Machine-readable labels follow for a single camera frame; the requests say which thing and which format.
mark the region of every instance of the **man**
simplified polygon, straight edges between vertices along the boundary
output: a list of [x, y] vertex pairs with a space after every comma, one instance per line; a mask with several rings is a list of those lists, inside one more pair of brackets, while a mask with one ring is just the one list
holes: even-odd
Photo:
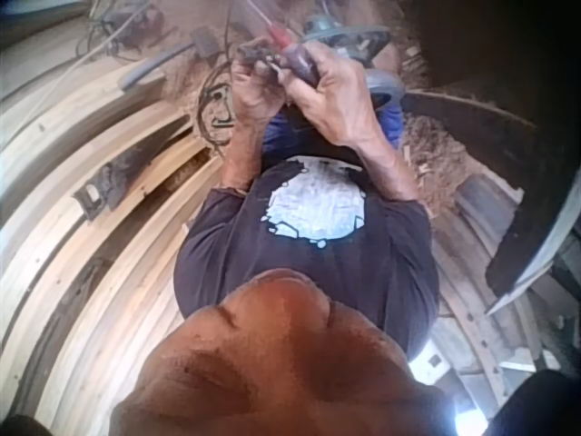
[[[317, 89], [234, 62], [222, 181], [175, 268], [187, 319], [145, 363], [112, 434], [452, 432], [448, 402], [407, 366], [438, 308], [413, 174], [382, 131], [362, 66], [307, 48]], [[269, 126], [287, 98], [319, 134]], [[289, 159], [273, 146], [281, 137]]]

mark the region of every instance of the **dirt ground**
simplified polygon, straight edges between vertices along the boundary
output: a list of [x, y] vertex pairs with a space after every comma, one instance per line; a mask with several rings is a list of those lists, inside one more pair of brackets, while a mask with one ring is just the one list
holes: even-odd
[[[275, 14], [281, 9], [289, 11], [285, 16], [294, 27], [303, 23], [316, 7], [314, 0], [272, 1], [280, 6], [278, 9], [272, 8]], [[153, 55], [163, 48], [187, 40], [191, 30], [199, 25], [208, 25], [222, 45], [229, 2], [196, 0], [193, 5], [193, 2], [186, 0], [155, 0], [164, 14], [163, 32], [166, 35], [149, 52], [145, 50], [145, 54]], [[412, 0], [377, 0], [375, 6], [368, 2], [373, 0], [342, 2], [346, 4], [333, 6], [334, 13], [349, 25], [382, 23], [388, 26], [393, 43], [398, 48], [400, 74], [404, 84], [408, 89], [429, 88], [428, 70], [414, 25]], [[229, 38], [231, 41], [241, 40], [241, 36], [233, 31]], [[195, 114], [202, 82], [212, 70], [211, 67], [205, 62], [198, 62], [194, 52], [190, 51], [178, 56], [162, 69], [168, 77], [166, 98], [180, 104], [185, 112]], [[468, 176], [483, 169], [480, 163], [467, 154], [463, 144], [455, 141], [441, 124], [427, 117], [406, 115], [402, 145], [409, 149], [409, 160], [418, 177], [423, 200], [434, 216], [442, 208], [452, 206], [453, 193]]]

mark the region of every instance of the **hand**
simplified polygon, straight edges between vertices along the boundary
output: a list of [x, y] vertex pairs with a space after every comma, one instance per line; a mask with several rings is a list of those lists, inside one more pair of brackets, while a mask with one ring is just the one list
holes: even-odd
[[373, 142], [381, 133], [363, 65], [318, 42], [305, 47], [319, 68], [319, 86], [313, 89], [292, 71], [283, 70], [279, 80], [287, 95], [330, 143], [357, 150]]
[[[254, 47], [265, 41], [265, 38], [258, 38], [246, 45]], [[231, 70], [236, 119], [245, 125], [266, 126], [286, 101], [284, 88], [276, 83], [276, 74], [262, 61], [252, 68], [244, 63], [240, 54], [236, 54]]]

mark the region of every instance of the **dark t-shirt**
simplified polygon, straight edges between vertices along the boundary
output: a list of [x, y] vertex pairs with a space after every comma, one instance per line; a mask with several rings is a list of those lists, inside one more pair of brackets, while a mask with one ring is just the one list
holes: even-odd
[[419, 203], [384, 201], [360, 168], [296, 157], [267, 170], [246, 197], [210, 192], [179, 253], [175, 294], [187, 317], [259, 273], [291, 268], [413, 358], [438, 313], [430, 245]]

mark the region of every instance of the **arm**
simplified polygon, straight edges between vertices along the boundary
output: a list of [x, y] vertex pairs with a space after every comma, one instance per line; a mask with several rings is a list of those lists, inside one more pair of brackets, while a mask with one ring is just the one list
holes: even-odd
[[266, 126], [236, 123], [222, 167], [222, 188], [248, 192], [261, 173], [262, 138]]
[[313, 89], [283, 70], [279, 80], [287, 94], [330, 143], [348, 146], [359, 155], [383, 198], [417, 200], [413, 173], [381, 132], [363, 66], [341, 58], [326, 45], [306, 46], [319, 68], [319, 86]]
[[417, 201], [419, 192], [414, 174], [389, 144], [379, 124], [369, 138], [358, 140], [353, 148], [383, 198], [401, 202]]

